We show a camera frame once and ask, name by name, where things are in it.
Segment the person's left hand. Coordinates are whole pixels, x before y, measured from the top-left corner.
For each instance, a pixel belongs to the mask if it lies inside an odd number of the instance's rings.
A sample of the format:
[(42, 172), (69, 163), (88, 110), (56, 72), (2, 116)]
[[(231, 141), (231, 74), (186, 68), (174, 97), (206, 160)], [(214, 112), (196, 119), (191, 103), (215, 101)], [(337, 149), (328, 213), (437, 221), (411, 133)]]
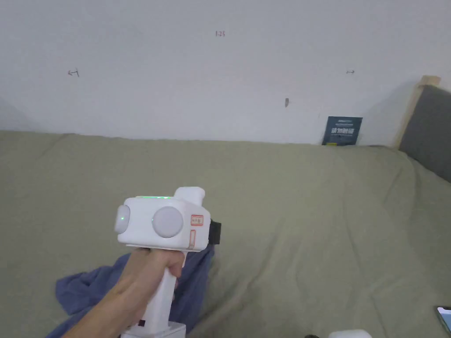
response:
[(155, 296), (166, 271), (179, 278), (185, 261), (181, 251), (135, 249), (118, 280), (104, 300), (118, 330), (137, 324)]

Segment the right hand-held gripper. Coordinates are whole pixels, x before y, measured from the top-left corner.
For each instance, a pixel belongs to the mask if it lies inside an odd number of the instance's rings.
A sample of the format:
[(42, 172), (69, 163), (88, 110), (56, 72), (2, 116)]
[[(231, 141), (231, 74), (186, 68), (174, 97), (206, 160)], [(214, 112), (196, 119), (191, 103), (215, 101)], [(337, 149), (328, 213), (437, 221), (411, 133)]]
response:
[(332, 332), (328, 338), (372, 338), (372, 336), (365, 330), (353, 329)]

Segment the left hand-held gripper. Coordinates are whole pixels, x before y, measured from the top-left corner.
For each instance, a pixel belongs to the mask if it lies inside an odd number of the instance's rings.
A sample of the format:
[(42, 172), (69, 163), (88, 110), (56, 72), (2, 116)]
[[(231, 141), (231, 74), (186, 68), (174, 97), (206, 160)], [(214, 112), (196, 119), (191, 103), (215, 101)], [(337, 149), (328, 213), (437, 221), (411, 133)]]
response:
[[(204, 189), (180, 187), (173, 196), (136, 196), (117, 211), (115, 231), (127, 246), (174, 250), (184, 254), (218, 245), (221, 223), (203, 207)], [(123, 338), (184, 338), (186, 326), (169, 320), (176, 278), (165, 270), (155, 295), (138, 324)]]

